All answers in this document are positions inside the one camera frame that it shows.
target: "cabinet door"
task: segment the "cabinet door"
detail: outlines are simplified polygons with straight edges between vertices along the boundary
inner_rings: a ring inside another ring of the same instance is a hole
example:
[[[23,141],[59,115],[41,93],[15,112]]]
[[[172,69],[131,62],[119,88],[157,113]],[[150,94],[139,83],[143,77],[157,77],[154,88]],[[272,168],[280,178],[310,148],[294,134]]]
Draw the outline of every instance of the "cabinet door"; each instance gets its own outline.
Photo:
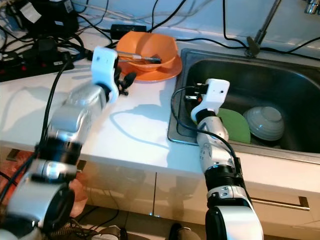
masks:
[[[300,204],[298,196],[295,195],[257,189],[248,189],[248,192],[256,199],[284,202],[288,205]],[[313,221],[310,211],[261,203],[253,205],[265,234],[294,238],[295,233],[299,239],[320,239],[319,232],[311,228],[314,224],[310,225]],[[157,173],[154,200],[156,216],[204,225],[206,212],[207,187],[204,177]]]
[[[82,175],[88,204],[148,215],[153,212],[155,172],[87,161]]]

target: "power adapter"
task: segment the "power adapter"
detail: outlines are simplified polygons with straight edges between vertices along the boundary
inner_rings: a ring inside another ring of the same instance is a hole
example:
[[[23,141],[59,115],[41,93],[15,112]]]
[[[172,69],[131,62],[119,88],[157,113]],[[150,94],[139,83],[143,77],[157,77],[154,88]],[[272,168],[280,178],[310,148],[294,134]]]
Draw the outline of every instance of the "power adapter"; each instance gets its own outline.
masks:
[[[112,24],[110,36],[112,39],[119,40],[130,31],[145,33],[147,32],[147,27],[142,25]]]

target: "cabinet handle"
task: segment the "cabinet handle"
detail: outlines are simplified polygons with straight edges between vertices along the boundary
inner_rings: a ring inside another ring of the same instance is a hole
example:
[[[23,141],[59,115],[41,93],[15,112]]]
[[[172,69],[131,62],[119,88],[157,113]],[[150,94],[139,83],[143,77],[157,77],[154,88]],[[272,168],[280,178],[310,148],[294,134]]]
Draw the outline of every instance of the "cabinet handle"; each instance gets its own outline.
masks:
[[[261,198],[251,198],[251,201],[256,204],[265,204],[271,205],[276,207],[288,208],[288,209],[296,209],[302,211],[310,211],[308,199],[305,196],[299,196],[300,204],[293,204],[293,203],[286,203],[281,201],[272,201],[272,200],[265,200]]]

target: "stainless steel sink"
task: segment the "stainless steel sink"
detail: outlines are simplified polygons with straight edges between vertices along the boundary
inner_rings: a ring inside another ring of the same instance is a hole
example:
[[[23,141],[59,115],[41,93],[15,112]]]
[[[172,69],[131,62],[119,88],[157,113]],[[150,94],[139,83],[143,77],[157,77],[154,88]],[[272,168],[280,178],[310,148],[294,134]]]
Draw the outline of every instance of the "stainless steel sink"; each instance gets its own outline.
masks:
[[[222,108],[243,114],[257,106],[271,106],[283,117],[285,131],[275,142],[254,136],[251,144],[231,141],[238,152],[276,156],[304,162],[320,162],[320,68],[251,59],[201,50],[183,49],[182,73],[176,89],[204,83],[209,78],[224,79],[230,88]],[[189,126],[194,103],[185,101],[188,92],[177,96],[175,112]],[[168,129],[171,141],[196,145],[196,133],[171,116]]]

